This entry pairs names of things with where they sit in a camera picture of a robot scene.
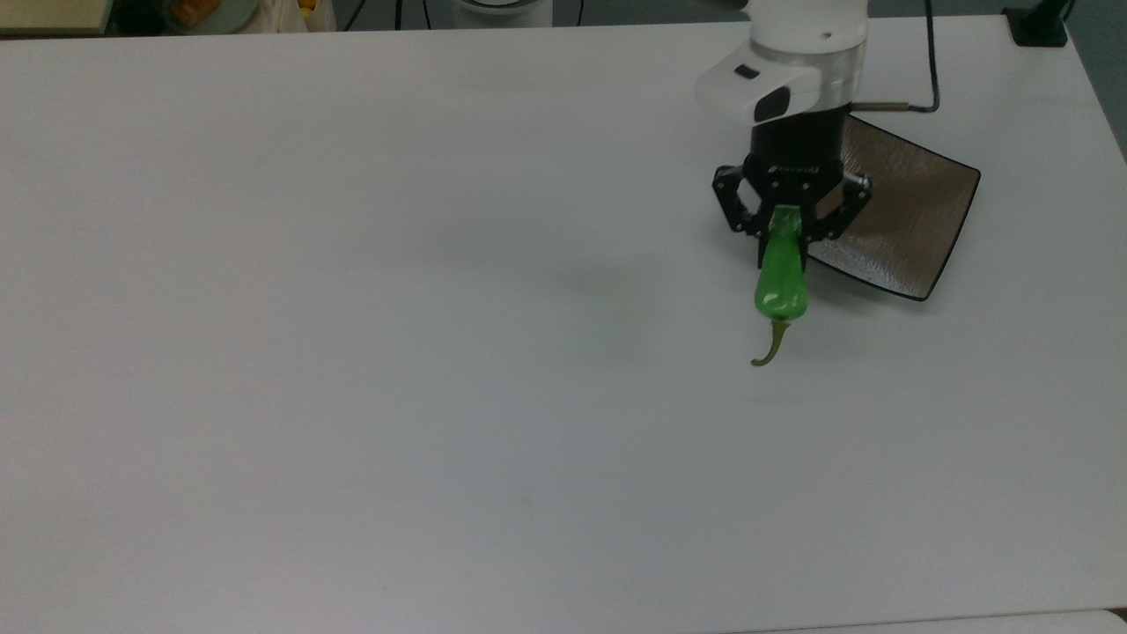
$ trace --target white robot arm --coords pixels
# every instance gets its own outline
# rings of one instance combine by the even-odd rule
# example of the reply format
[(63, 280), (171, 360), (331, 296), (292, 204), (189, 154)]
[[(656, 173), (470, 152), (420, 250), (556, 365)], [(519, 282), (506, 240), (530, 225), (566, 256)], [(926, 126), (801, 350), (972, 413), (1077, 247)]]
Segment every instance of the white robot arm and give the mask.
[(868, 0), (751, 0), (751, 37), (696, 81), (710, 109), (754, 126), (857, 95)]
[[(869, 32), (868, 0), (751, 0), (751, 37), (696, 81), (696, 98), (751, 128), (740, 166), (720, 166), (712, 189), (735, 232), (758, 240), (755, 305), (772, 323), (766, 365), (782, 333), (807, 306), (804, 270), (810, 242), (834, 239), (861, 212), (872, 185), (844, 171), (845, 116), (857, 96)], [(751, 212), (740, 181), (758, 194)], [(842, 186), (824, 217), (816, 205)]]

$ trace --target square plate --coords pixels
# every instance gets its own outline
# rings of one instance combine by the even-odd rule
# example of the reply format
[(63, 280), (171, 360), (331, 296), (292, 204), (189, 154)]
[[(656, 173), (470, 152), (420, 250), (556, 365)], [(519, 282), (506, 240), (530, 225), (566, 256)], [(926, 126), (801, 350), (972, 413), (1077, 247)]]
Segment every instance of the square plate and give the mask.
[[(810, 256), (851, 277), (923, 301), (943, 271), (982, 172), (854, 116), (845, 119), (845, 169), (872, 178), (872, 199), (836, 240)], [(818, 205), (828, 213), (835, 190)]]

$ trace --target white table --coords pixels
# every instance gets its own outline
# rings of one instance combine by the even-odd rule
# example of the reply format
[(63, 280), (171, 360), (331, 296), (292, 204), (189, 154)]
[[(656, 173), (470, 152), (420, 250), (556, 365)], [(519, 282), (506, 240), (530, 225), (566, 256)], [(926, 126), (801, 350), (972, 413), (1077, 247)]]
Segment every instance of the white table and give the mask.
[[(1127, 169), (1073, 48), (938, 21), (924, 303), (769, 368), (746, 25), (0, 42), (0, 627), (703, 633), (1127, 605)], [(866, 99), (928, 98), (877, 20)]]

